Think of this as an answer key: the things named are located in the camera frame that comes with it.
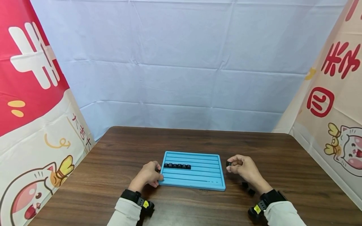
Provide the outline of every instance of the blue plastic board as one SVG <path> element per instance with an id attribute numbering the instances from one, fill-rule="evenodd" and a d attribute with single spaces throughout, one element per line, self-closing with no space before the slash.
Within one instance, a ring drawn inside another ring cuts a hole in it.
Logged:
<path id="1" fill-rule="evenodd" d="M 166 168 L 165 163 L 191 165 L 191 169 Z M 161 174 L 163 174 L 164 180 L 159 181 L 160 185 L 225 190 L 219 155 L 166 151 Z"/>

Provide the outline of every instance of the black wristband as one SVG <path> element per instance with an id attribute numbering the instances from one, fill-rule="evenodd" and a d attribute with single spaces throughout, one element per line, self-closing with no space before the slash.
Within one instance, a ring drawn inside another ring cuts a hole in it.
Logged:
<path id="1" fill-rule="evenodd" d="M 135 204 L 138 204 L 138 200 L 139 200 L 139 198 L 141 198 L 141 193 L 126 189 L 121 194 L 121 198 L 130 200 L 130 201 L 134 202 Z"/>
<path id="2" fill-rule="evenodd" d="M 273 202 L 287 201 L 287 199 L 279 191 L 275 189 L 271 190 L 268 193 L 264 193 L 260 196 L 260 199 L 264 201 L 266 206 L 269 206 Z"/>
<path id="3" fill-rule="evenodd" d="M 139 192 L 133 192 L 131 190 L 126 189 L 122 194 L 121 194 L 121 198 L 130 200 L 132 202 L 134 202 L 135 204 L 137 204 L 138 206 L 140 206 L 142 209 L 144 209 L 147 214 L 152 214 L 153 209 L 155 207 L 155 205 L 147 200 L 144 200 L 143 198 L 141 198 L 141 193 Z"/>

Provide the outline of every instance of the wood grain surface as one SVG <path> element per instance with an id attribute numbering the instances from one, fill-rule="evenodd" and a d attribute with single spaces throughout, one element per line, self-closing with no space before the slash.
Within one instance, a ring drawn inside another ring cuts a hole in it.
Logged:
<path id="1" fill-rule="evenodd" d="M 286 134 L 112 127 L 38 213 L 30 226 L 107 225 L 114 206 L 142 165 L 162 163 L 165 150 L 253 158 L 264 178 L 284 193 L 308 226 L 362 225 L 362 212 Z M 240 177 L 224 168 L 226 190 L 145 187 L 155 203 L 144 226 L 254 225 Z"/>

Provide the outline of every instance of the person's left hand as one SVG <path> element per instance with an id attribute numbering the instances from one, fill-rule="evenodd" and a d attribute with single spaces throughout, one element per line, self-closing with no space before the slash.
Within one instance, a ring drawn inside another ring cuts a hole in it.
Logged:
<path id="1" fill-rule="evenodd" d="M 146 184 L 156 188 L 159 185 L 158 181 L 163 180 L 163 175 L 156 172 L 156 170 L 161 170 L 161 166 L 157 161 L 151 161 L 143 165 L 140 172 L 132 180 L 128 190 L 141 192 Z"/>

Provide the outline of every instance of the yellow label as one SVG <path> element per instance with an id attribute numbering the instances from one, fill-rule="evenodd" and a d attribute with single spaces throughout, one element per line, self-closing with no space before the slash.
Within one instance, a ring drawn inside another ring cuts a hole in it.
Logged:
<path id="1" fill-rule="evenodd" d="M 254 210 L 256 211 L 257 214 L 259 214 L 259 213 L 261 212 L 261 209 L 259 208 L 258 205 L 256 205 L 256 206 L 254 207 Z"/>
<path id="2" fill-rule="evenodd" d="M 149 207 L 149 204 L 148 204 L 148 202 L 146 200 L 143 203 L 143 207 L 145 207 L 145 208 Z"/>

